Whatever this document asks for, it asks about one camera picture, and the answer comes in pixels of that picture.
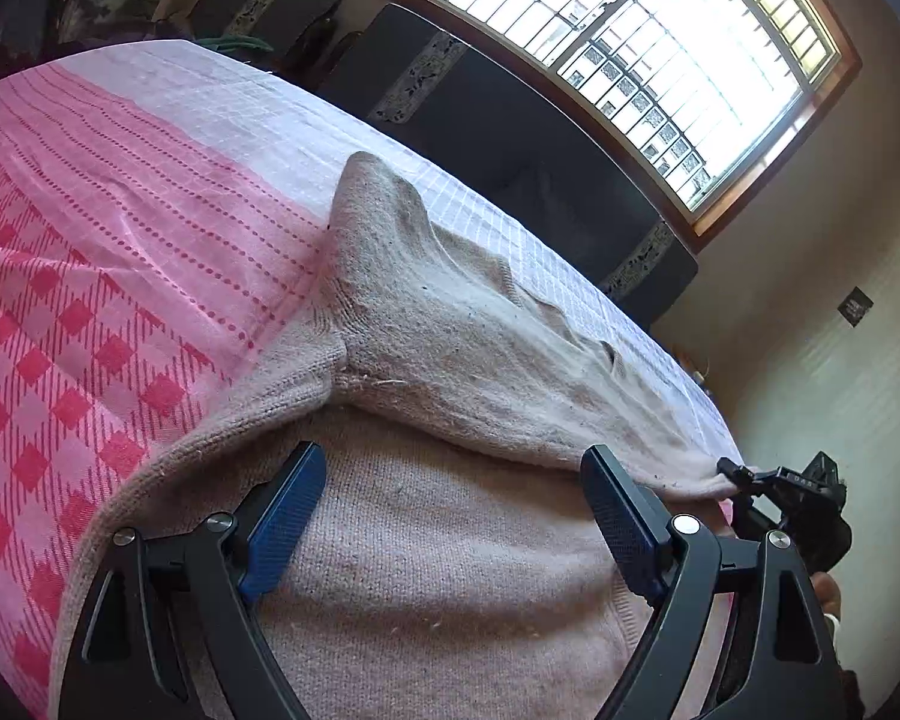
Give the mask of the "person's right hand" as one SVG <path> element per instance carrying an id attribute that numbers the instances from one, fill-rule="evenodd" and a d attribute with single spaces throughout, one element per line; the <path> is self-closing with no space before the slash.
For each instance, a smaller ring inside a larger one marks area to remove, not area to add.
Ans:
<path id="1" fill-rule="evenodd" d="M 837 639 L 841 630 L 842 593 L 836 580 L 827 572 L 815 572 L 810 578 L 814 596 L 820 603 L 826 628 L 831 640 Z"/>

